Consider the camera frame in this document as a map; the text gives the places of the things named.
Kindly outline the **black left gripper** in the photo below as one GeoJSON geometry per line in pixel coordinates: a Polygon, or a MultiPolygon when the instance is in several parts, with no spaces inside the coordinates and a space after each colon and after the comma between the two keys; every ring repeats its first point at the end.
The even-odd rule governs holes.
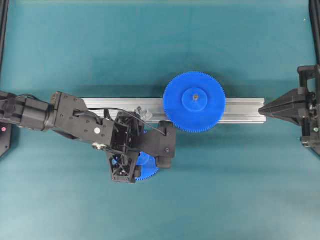
{"type": "MultiPolygon", "coordinates": [[[[113,122],[89,111],[83,99],[62,92],[52,95],[51,104],[54,116],[51,130],[71,140],[126,150],[134,147],[137,138],[144,134],[145,125],[134,112],[129,112],[131,116],[120,111],[113,122]]],[[[136,151],[107,152],[111,180],[135,184],[141,176],[141,167],[137,166],[139,156],[136,151]]]]}

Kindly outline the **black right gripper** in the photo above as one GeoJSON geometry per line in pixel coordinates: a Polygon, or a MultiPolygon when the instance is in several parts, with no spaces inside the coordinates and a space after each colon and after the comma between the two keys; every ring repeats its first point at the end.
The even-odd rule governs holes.
{"type": "Polygon", "coordinates": [[[301,143],[309,150],[320,149],[320,66],[300,66],[299,88],[295,88],[278,99],[266,104],[259,109],[259,113],[268,118],[274,118],[301,125],[301,143]],[[315,91],[309,91],[308,80],[315,80],[315,91]],[[277,107],[304,102],[307,115],[301,118],[295,110],[272,111],[277,107]]]}

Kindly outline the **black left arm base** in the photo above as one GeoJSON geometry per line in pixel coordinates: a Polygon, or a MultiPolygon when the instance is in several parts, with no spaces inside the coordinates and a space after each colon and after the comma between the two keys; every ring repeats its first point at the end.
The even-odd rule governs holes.
{"type": "Polygon", "coordinates": [[[11,148],[12,125],[0,123],[0,157],[3,157],[11,148]]]}

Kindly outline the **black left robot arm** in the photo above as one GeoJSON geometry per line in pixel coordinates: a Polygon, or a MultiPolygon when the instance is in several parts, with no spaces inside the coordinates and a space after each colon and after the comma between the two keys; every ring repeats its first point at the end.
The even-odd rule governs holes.
{"type": "Polygon", "coordinates": [[[51,130],[106,152],[114,182],[135,183],[141,176],[142,168],[137,165],[140,152],[133,143],[143,135],[144,124],[134,112],[120,110],[112,119],[109,110],[98,116],[83,99],[62,92],[53,94],[50,102],[31,94],[1,92],[0,121],[29,130],[51,130]]]}

